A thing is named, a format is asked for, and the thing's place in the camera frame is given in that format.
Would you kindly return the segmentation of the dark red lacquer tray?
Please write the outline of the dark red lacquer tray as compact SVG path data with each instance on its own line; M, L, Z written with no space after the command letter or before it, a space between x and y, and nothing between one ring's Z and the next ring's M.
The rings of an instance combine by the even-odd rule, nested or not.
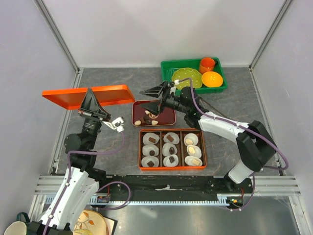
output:
M135 127L147 127L147 126L152 126L147 125L145 123L145 120L156 120L158 122L157 125L155 126L169 126L169 125L174 125L176 123L176 113L174 110L171 110L169 108L165 108L163 113L159 115L153 115L149 113L147 110L143 109L140 104L141 103L146 103L148 100L139 100L135 101L133 103L132 107L132 124L134 125L134 122L137 120L141 121L140 126L135 126Z

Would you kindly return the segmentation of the brown bar chocolate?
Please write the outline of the brown bar chocolate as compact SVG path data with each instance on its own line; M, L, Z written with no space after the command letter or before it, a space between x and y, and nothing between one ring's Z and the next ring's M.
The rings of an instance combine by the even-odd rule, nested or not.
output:
M149 138L148 140L149 140L150 142L152 142L152 143L157 143L157 140L154 139L154 138Z

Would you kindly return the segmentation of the metal serving tongs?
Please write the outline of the metal serving tongs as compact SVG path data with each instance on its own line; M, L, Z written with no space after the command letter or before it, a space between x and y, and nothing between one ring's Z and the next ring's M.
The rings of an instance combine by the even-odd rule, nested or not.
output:
M219 116L222 116L224 118L228 118L224 113L220 112L218 109L216 109L212 104L210 104L208 101L206 101L205 99L203 99L202 97L199 98L199 101L205 105L207 105L210 110L216 114L218 114Z

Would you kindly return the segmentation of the white oval chocolate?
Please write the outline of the white oval chocolate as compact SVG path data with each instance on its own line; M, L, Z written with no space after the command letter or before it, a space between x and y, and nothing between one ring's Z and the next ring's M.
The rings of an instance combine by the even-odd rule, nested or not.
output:
M185 143L186 143L187 145L192 145L192 144L193 144L193 141L190 140L190 139L186 139L186 140L185 140Z
M194 149L194 147L192 147L192 146L189 146L189 147L187 147L187 151L188 151L188 153L190 154L190 155L193 155L193 154L195 154L195 149Z

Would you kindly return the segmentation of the white rectangular chocolate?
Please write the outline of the white rectangular chocolate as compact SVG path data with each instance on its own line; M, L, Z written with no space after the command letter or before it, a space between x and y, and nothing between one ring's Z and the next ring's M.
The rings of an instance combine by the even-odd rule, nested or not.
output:
M192 160L192 163L193 163L194 165L200 165L200 162L199 162L198 160L196 160L196 159L193 159L193 160Z

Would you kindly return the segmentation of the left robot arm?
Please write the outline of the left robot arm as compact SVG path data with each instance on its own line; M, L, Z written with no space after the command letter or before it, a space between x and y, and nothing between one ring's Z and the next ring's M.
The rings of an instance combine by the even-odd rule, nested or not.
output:
M88 89L79 109L85 121L82 131L66 137L68 167L62 184L47 211L31 222L28 235L71 235L76 222L91 196L107 188L102 170L94 168L97 152L95 142L102 122L110 120L92 89Z

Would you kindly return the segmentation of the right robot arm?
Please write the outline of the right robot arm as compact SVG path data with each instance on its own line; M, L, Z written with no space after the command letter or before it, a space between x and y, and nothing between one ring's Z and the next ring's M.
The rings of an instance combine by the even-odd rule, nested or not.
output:
M180 95L176 95L174 83L165 81L156 87L140 91L140 94L158 99L143 105L153 115L159 115L165 108L170 108L184 113L184 120L189 127L216 134L237 145L240 160L224 180L228 192L239 190L242 182L254 172L259 172L277 152L275 142L261 122L237 122L214 114L201 105L201 97L194 88L184 87Z

